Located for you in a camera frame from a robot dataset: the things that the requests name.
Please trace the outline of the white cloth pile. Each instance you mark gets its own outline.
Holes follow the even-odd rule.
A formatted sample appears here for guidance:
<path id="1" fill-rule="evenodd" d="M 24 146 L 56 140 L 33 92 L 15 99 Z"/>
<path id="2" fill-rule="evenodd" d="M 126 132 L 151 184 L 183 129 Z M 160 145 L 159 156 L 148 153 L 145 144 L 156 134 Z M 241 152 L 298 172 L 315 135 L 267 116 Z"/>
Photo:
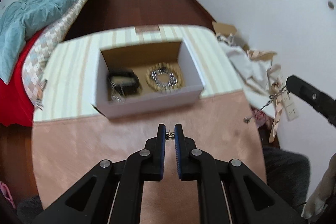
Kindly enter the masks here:
<path id="1" fill-rule="evenodd" d="M 275 116 L 274 105 L 265 106 L 269 101 L 269 93 L 258 84 L 259 81 L 261 84 L 265 84 L 265 81 L 261 80 L 259 75 L 261 72 L 259 65 L 250 61 L 247 55 L 248 50 L 245 51 L 242 47 L 236 45 L 232 35 L 225 37 L 221 34 L 216 34 L 216 38 L 240 77 L 243 91 L 249 104 L 273 118 Z"/>

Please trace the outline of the pink slipper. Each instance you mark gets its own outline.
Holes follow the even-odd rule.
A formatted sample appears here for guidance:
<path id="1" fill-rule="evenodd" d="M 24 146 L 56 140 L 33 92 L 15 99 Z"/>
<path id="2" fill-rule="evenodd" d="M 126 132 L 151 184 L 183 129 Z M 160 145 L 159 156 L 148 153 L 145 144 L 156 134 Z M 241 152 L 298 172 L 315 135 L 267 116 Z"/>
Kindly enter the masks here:
<path id="1" fill-rule="evenodd" d="M 6 202 L 9 204 L 9 206 L 12 208 L 12 209 L 16 209 L 16 206 L 15 206 L 15 203 L 14 203 L 14 200 L 13 200 L 13 197 L 10 193 L 10 190 L 8 188 L 8 186 L 0 181 L 0 190 L 1 190 L 1 193 L 2 195 L 4 196 Z"/>

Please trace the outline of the white cardboard jewelry box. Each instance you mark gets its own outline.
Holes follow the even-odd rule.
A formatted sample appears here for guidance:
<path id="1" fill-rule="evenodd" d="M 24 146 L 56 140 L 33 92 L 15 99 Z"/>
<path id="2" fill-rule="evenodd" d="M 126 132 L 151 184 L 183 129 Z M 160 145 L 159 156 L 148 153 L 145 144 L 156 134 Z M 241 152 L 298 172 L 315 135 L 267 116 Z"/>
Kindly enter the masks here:
<path id="1" fill-rule="evenodd" d="M 92 106 L 108 119 L 192 105 L 206 86 L 187 39 L 100 50 Z"/>

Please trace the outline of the checkered mattress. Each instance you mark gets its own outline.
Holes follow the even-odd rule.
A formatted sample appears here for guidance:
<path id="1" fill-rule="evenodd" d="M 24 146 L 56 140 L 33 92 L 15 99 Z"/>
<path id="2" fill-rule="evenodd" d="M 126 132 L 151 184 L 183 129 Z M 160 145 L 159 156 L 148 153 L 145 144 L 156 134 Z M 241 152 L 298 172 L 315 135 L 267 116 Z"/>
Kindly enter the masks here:
<path id="1" fill-rule="evenodd" d="M 61 43 L 88 0 L 76 0 L 62 17 L 46 26 L 30 49 L 22 67 L 25 92 L 37 109 L 43 109 L 42 97 L 47 80 L 43 78 L 51 53 Z"/>

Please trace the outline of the striped tablecloth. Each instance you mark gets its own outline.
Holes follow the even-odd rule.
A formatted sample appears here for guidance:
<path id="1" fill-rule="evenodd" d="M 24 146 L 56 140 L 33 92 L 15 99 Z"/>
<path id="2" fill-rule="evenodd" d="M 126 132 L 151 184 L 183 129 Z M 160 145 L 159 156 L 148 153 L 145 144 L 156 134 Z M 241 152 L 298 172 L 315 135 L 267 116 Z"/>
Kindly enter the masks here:
<path id="1" fill-rule="evenodd" d="M 208 28 L 192 25 L 158 25 L 137 34 L 135 27 L 117 28 L 72 39 L 56 46 L 43 78 L 43 109 L 36 109 L 33 121 L 97 115 L 94 102 L 96 69 L 100 50 L 144 44 L 187 40 L 202 71 L 205 89 L 202 98 L 241 91 L 243 86 L 231 62 Z"/>

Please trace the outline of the dark fluffy garment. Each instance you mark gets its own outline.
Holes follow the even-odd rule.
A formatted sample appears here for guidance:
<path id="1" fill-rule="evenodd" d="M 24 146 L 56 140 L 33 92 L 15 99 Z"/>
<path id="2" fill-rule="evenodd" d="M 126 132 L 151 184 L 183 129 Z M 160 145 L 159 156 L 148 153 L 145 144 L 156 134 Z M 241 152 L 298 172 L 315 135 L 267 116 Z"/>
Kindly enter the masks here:
<path id="1" fill-rule="evenodd" d="M 265 146 L 262 151 L 268 186 L 301 214 L 310 184 L 309 159 L 276 147 Z"/>

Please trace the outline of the red white plastic bag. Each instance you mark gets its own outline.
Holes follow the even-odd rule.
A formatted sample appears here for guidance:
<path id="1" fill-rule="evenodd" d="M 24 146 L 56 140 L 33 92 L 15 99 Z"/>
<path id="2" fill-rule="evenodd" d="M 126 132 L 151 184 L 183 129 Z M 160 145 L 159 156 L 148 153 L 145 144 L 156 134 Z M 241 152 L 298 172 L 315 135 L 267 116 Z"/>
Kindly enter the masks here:
<path id="1" fill-rule="evenodd" d="M 267 129 L 271 129 L 273 124 L 273 119 L 271 117 L 255 107 L 251 107 L 251 110 L 257 127 L 265 126 Z"/>

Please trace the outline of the brown cardboard box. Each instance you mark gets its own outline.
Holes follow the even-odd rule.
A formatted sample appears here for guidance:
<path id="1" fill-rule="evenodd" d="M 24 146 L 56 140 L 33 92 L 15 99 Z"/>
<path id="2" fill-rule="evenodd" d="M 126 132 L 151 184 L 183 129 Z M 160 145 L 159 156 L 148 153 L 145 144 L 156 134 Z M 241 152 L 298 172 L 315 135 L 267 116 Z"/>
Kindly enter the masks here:
<path id="1" fill-rule="evenodd" d="M 234 25 L 225 24 L 221 22 L 212 21 L 213 29 L 216 34 L 221 34 L 225 37 L 228 37 L 230 35 L 235 35 L 237 32 L 237 29 Z"/>

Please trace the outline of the red bed sheet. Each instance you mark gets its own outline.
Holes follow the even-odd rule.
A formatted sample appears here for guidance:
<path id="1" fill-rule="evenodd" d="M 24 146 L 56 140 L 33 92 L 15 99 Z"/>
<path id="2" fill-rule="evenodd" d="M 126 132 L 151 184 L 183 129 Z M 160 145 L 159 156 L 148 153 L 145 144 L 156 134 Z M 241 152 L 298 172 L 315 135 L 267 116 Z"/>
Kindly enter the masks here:
<path id="1" fill-rule="evenodd" d="M 31 127 L 35 107 L 28 98 L 22 83 L 22 67 L 25 59 L 44 29 L 28 39 L 18 56 L 13 74 L 8 84 L 1 81 L 1 125 L 18 124 Z"/>

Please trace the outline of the white power strip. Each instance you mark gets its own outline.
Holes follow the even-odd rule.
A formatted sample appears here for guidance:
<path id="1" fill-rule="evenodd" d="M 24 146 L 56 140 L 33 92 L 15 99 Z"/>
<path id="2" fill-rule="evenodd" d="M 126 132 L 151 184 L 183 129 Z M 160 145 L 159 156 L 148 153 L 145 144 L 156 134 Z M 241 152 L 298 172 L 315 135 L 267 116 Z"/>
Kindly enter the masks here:
<path id="1" fill-rule="evenodd" d="M 282 106 L 285 110 L 287 120 L 291 122 L 296 118 L 298 118 L 299 114 L 291 94 L 288 92 L 284 92 L 282 93 L 281 98 L 282 98 Z"/>

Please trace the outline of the brown leather label patch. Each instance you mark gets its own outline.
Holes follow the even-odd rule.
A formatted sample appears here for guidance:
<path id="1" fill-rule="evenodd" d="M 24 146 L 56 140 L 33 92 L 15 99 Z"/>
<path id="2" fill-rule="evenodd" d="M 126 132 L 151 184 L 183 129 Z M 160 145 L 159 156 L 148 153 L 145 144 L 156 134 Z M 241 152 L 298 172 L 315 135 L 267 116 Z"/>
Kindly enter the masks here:
<path id="1" fill-rule="evenodd" d="M 160 32 L 159 25 L 151 25 L 151 26 L 135 26 L 135 33 L 140 35 L 147 32 Z"/>

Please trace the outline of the light blue fluffy blanket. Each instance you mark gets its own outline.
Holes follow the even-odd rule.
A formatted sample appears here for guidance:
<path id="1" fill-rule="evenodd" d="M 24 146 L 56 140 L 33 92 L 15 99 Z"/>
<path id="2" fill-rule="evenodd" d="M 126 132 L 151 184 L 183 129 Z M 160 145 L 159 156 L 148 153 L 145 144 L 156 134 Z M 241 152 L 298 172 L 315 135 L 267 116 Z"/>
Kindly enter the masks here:
<path id="1" fill-rule="evenodd" d="M 1 17 L 1 80 L 8 84 L 19 54 L 36 32 L 60 19 L 77 0 L 18 0 Z"/>

